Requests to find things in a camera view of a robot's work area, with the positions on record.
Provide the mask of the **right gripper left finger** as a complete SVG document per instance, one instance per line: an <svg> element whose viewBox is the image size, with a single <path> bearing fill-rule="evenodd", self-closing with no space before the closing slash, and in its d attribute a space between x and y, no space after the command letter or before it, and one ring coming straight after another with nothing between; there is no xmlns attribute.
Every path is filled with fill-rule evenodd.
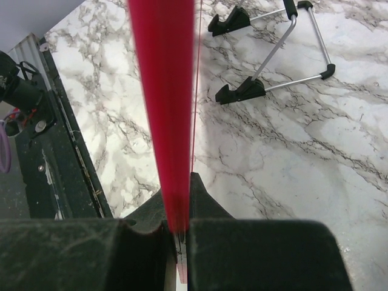
<svg viewBox="0 0 388 291"><path fill-rule="evenodd" d="M123 219L1 221L2 290L169 290L160 193Z"/></svg>

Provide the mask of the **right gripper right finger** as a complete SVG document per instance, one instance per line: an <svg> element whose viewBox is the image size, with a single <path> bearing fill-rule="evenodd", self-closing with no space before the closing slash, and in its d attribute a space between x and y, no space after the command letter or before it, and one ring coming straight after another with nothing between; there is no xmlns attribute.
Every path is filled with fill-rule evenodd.
<svg viewBox="0 0 388 291"><path fill-rule="evenodd" d="M236 219L190 177L189 290L351 290L335 236L318 221Z"/></svg>

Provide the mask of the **pink framed whiteboard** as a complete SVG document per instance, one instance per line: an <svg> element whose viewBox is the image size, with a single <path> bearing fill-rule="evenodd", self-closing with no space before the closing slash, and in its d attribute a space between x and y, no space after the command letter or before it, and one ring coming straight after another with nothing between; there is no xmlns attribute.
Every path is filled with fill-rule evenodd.
<svg viewBox="0 0 388 291"><path fill-rule="evenodd" d="M128 7L164 209L186 283L195 3L129 1Z"/></svg>

